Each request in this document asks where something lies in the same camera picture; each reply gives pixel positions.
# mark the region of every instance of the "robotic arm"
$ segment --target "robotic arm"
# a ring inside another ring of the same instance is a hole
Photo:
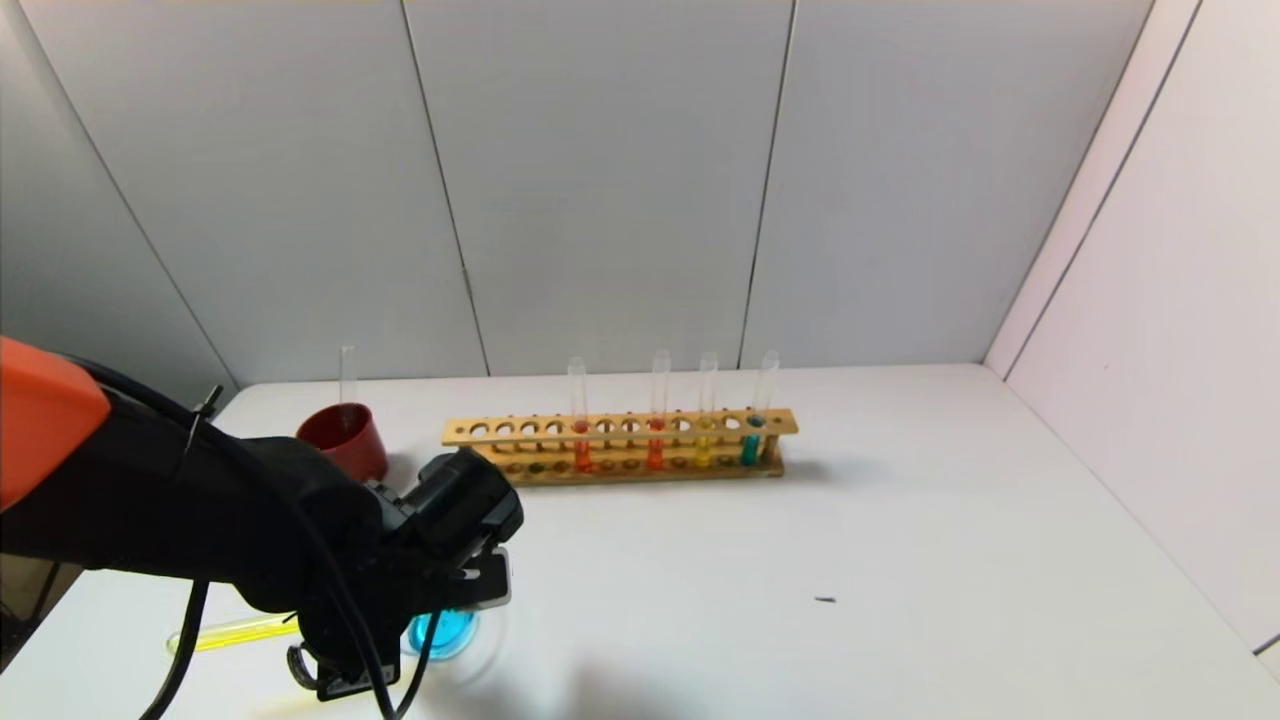
[[[387,684],[399,679],[399,635],[415,615],[509,597],[498,546],[524,510],[470,450],[436,457],[398,497],[294,438],[218,430],[205,420],[220,388],[191,411],[92,363],[0,343],[5,551],[195,580],[189,642],[145,716],[164,711],[175,673],[180,683],[210,582],[234,584],[264,612],[297,612],[303,643],[288,660],[298,682],[321,701],[374,689],[384,716],[403,715],[426,664],[424,653],[392,707]]]

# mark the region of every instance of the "yellow test tube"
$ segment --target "yellow test tube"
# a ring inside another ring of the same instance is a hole
[[[719,361],[714,352],[703,352],[703,360],[698,365],[701,373],[701,389],[698,392],[698,429],[709,430],[716,427],[712,414],[716,413],[716,370]],[[694,438],[694,465],[710,468],[712,465],[712,438]]]
[[[260,615],[247,620],[224,623],[221,625],[209,625],[201,628],[196,635],[196,652],[218,650],[233,644],[248,643],[266,638],[293,635],[298,632],[298,618],[296,614]],[[174,633],[165,641],[165,648],[173,655],[178,652],[178,635]]]

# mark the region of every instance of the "blue liquid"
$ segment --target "blue liquid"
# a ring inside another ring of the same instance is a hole
[[[746,419],[746,423],[753,428],[763,428],[764,418],[759,415],[751,415]],[[760,454],[760,436],[746,436],[742,438],[742,457],[741,462],[745,468],[751,468],[755,465]]]
[[[430,615],[419,615],[408,623],[408,644],[419,655],[422,653],[422,642],[426,641],[426,625],[431,621]],[[456,612],[445,610],[440,614],[440,623],[435,626],[435,637],[431,638],[431,660],[448,660],[462,652],[476,634],[475,612]]]

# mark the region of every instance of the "wooden test tube rack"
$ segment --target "wooden test tube rack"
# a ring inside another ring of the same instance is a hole
[[[750,409],[712,413],[710,428],[696,428],[699,413],[667,413],[666,429],[649,428],[648,413],[589,415],[589,430],[572,432],[573,419],[564,415],[508,415],[506,418],[457,418],[444,427],[440,445],[470,447],[502,469],[515,486],[581,486],[668,480],[710,480],[782,477],[778,436],[800,432],[787,409],[765,411],[764,424],[748,423]],[[742,465],[742,445],[760,436],[755,465]],[[710,465],[695,462],[698,438],[712,438]],[[663,441],[662,469],[650,469],[649,441]],[[573,462],[573,443],[588,442],[591,471],[580,473]]]

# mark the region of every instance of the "test tube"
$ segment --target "test tube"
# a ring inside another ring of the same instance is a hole
[[[356,346],[343,345],[338,354],[338,407],[342,428],[356,430]]]
[[[570,411],[573,414],[573,432],[590,432],[591,423],[586,418],[586,363],[576,355],[568,359],[568,393]],[[591,471],[590,442],[577,441],[573,443],[573,464],[579,473]]]
[[[751,400],[751,414],[746,418],[746,424],[753,428],[763,428],[765,414],[769,411],[769,402],[773,401],[773,386],[778,377],[778,351],[771,350],[764,354],[760,361],[760,374],[755,378],[755,397]],[[760,436],[746,436],[742,438],[742,465],[751,466],[759,461]]]
[[[195,652],[218,650],[265,638],[280,635],[293,635],[298,633],[297,612],[282,612],[279,615],[261,615],[247,620],[237,620],[223,625],[206,625],[196,635]],[[169,635],[165,648],[170,655],[178,652],[178,639],[180,633]]]
[[[671,354],[659,350],[653,356],[653,386],[649,389],[649,429],[667,427],[667,375],[671,374]],[[649,441],[649,469],[662,470],[662,439]]]
[[[719,361],[714,352],[703,352],[703,360],[698,365],[701,373],[701,389],[698,392],[698,429],[709,430],[716,427],[712,413],[716,411],[716,369]],[[694,465],[710,468],[712,464],[712,438],[700,437],[694,439]]]

